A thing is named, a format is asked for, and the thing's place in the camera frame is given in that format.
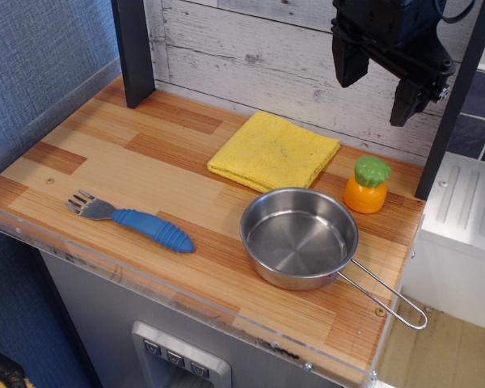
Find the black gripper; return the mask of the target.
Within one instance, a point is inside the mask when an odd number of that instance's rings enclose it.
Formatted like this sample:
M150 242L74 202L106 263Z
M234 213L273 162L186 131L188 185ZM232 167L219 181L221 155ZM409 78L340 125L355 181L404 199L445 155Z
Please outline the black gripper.
M390 124L403 127L428 99L449 93L453 59L440 42L437 25L445 1L334 1L331 21L335 75L349 87L368 73L373 60L401 80Z

